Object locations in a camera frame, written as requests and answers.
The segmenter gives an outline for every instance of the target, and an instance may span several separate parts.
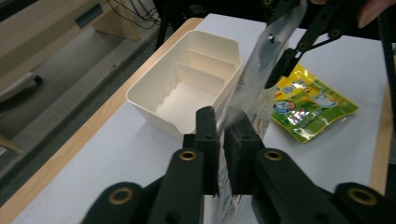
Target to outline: white table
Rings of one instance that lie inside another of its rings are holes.
[[[214,14],[196,27],[237,40],[244,64],[264,28],[261,22]],[[299,36],[293,36],[290,45],[294,46],[298,40]],[[289,153],[315,184],[326,190],[333,191],[344,182],[371,186],[387,86],[381,44],[343,36],[307,52],[300,63],[355,102],[360,110],[355,117],[306,144],[298,143],[271,123],[264,144]],[[79,223],[104,189],[121,181],[146,186],[164,174],[172,153],[181,148],[180,142],[151,127],[126,102],[84,144],[61,172],[39,190],[14,223]],[[0,216],[6,212],[6,208],[2,209]],[[239,218],[243,223],[256,222],[248,200],[233,222],[242,223]]]

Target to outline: white plastic bin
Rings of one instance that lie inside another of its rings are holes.
[[[195,112],[208,105],[219,117],[241,74],[236,41],[189,31],[128,90],[145,119],[178,140],[195,130]]]

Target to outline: snack package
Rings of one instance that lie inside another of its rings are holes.
[[[358,106],[318,80],[300,64],[277,83],[272,119],[306,143]]]

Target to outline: gray floor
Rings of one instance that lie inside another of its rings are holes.
[[[134,42],[86,30],[33,71],[42,85],[0,104],[0,133],[21,147],[0,156],[0,206],[155,51],[158,26],[140,31]]]

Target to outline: table surface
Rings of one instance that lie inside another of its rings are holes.
[[[237,40],[245,64],[264,28],[261,22],[214,14],[204,20],[186,21],[0,208],[0,220],[78,223],[110,185],[129,181],[146,186],[162,176],[181,143],[145,122],[126,103],[127,90],[191,29]],[[302,33],[296,31],[291,46]],[[391,114],[383,62],[380,42],[348,36],[306,53],[301,64],[359,105],[360,110],[306,144],[297,143],[271,123],[264,144],[289,153],[324,189],[333,191],[340,183],[357,182],[384,193]],[[242,210],[241,216],[254,219],[248,205]]]

